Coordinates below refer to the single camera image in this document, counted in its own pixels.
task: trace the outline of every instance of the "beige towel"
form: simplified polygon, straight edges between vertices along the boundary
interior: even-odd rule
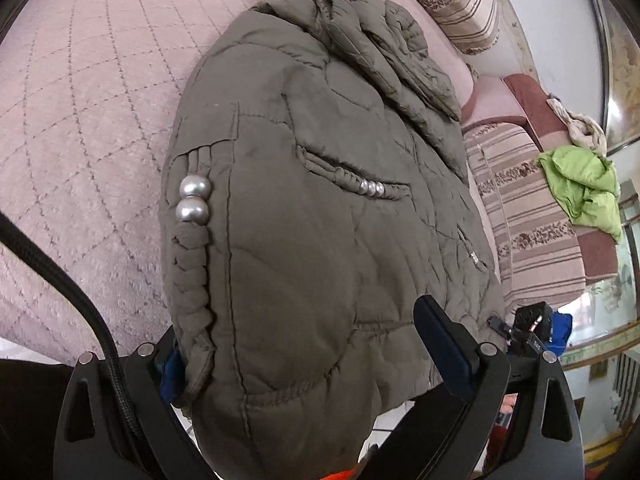
[[[572,143],[597,155],[607,155],[607,137],[593,118],[570,112],[556,98],[547,99],[546,103],[569,128]]]

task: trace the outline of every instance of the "pearl bead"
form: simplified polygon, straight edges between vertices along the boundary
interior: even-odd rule
[[[204,225],[209,220],[209,206],[199,196],[188,196],[178,202],[175,218],[178,222],[196,222]]]
[[[208,178],[198,174],[188,174],[180,183],[180,197],[199,196],[206,200],[211,194],[211,183]]]
[[[358,188],[358,194],[364,195],[367,191],[369,191],[369,182],[363,178]]]

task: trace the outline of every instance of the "green cloth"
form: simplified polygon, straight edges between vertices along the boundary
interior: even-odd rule
[[[542,153],[538,162],[551,194],[574,225],[597,227],[620,243],[620,183],[613,162],[578,146]]]

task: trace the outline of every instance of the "orange fabric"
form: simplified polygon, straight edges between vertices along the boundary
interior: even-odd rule
[[[322,480],[348,480],[355,469],[351,469],[350,471],[342,471],[341,473],[336,473],[334,475],[329,475]]]
[[[504,439],[507,438],[507,428],[501,426],[494,426],[489,435],[489,445],[486,448],[486,466],[492,468],[495,461],[498,460],[498,455],[504,444]]]

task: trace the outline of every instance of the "pink sofa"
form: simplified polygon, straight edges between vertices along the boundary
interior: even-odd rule
[[[30,0],[0,44],[0,180],[13,183],[0,207],[95,301],[121,352],[170,324],[156,208],[180,93],[204,51],[258,1]],[[559,215],[530,163],[524,111],[500,80],[474,81],[416,0],[393,1],[425,31],[463,107],[472,190],[505,298],[576,298],[585,278],[575,233],[540,235]],[[526,162],[529,174],[505,181]],[[5,250],[0,276],[0,336],[69,363],[97,349],[78,314]]]

